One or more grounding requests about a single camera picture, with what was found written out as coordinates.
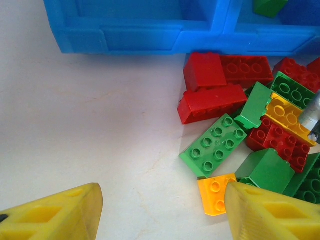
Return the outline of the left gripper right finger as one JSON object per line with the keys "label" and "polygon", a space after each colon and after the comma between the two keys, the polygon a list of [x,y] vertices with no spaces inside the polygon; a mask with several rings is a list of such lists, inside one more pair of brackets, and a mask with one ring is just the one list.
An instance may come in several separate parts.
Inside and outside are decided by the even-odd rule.
{"label": "left gripper right finger", "polygon": [[320,206],[240,182],[227,184],[224,204],[235,240],[318,240]]}

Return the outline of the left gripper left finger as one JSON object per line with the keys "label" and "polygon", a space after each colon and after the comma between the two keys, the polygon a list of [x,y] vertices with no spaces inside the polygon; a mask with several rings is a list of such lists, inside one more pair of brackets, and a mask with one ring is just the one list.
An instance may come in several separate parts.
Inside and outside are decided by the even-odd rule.
{"label": "left gripper left finger", "polygon": [[103,209],[98,183],[88,183],[0,212],[2,240],[94,240]]}

